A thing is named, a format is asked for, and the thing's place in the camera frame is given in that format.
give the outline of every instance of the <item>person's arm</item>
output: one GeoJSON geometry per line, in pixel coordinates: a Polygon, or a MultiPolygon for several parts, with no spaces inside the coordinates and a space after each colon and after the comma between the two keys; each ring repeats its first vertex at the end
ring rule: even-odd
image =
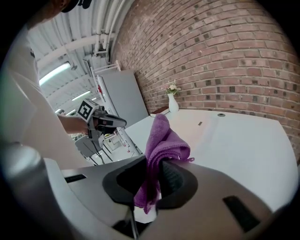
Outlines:
{"type": "Polygon", "coordinates": [[[80,117],[57,115],[68,134],[83,133],[88,134],[88,125],[80,117]]]}

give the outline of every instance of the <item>white vase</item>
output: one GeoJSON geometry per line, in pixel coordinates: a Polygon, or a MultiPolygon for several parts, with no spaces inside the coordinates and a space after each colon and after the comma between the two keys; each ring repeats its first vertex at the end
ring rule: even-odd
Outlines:
{"type": "Polygon", "coordinates": [[[178,103],[176,102],[176,100],[174,98],[174,94],[169,93],[168,97],[169,97],[169,109],[170,109],[170,112],[172,112],[172,113],[178,112],[179,106],[178,106],[178,103]]]}

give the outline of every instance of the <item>ceiling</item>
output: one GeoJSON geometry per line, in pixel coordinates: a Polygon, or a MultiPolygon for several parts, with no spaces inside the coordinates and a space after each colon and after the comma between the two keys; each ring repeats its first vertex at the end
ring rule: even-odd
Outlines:
{"type": "MultiPolygon", "coordinates": [[[[112,23],[108,21],[109,15],[115,16],[120,8],[110,37],[110,46],[113,45],[133,1],[92,0],[88,9],[77,6],[69,13],[60,13],[52,20],[29,31],[28,40],[37,60],[40,79],[65,62],[71,64],[71,68],[41,86],[54,110],[63,109],[68,113],[78,109],[82,98],[76,101],[71,99],[88,90],[91,93],[86,95],[87,98],[99,97],[94,80],[89,76],[83,59],[91,58],[94,54],[99,22],[102,22],[99,50],[103,50],[102,42],[108,37],[105,36],[105,28],[110,29],[112,23]]],[[[97,67],[106,65],[105,54],[101,56],[97,55],[96,61],[93,61],[97,67]]]]}

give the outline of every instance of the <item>cable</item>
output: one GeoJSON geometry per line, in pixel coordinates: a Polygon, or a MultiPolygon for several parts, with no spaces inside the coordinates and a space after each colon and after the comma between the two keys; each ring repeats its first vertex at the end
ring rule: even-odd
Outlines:
{"type": "Polygon", "coordinates": [[[94,147],[95,147],[95,150],[96,150],[96,154],[98,155],[98,157],[100,157],[101,158],[101,160],[102,160],[102,163],[103,164],[105,164],[105,162],[104,162],[104,160],[103,160],[103,158],[102,158],[102,156],[101,155],[99,155],[99,153],[98,153],[98,150],[97,150],[97,147],[96,147],[96,145],[94,144],[94,142],[91,140],[91,142],[92,142],[92,144],[94,145],[94,147]]]}
{"type": "MultiPolygon", "coordinates": [[[[85,143],[83,143],[83,144],[86,146],[86,148],[87,148],[88,150],[90,150],[90,151],[92,152],[92,150],[91,150],[85,143]]],[[[98,165],[98,163],[96,163],[92,157],[89,157],[89,158],[92,159],[92,161],[93,161],[96,165],[98,165]]]]}

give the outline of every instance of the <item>person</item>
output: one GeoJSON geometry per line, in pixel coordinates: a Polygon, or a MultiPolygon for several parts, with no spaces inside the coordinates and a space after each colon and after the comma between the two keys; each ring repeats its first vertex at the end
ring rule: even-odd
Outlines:
{"type": "Polygon", "coordinates": [[[64,12],[72,10],[77,3],[78,0],[49,0],[19,33],[1,73],[11,83],[17,85],[35,108],[22,135],[21,143],[35,148],[44,158],[56,160],[60,169],[92,165],[80,154],[68,136],[75,133],[87,134],[88,126],[79,117],[56,114],[51,108],[39,86],[37,62],[26,37],[30,28],[52,19],[63,10],[64,12]]]}

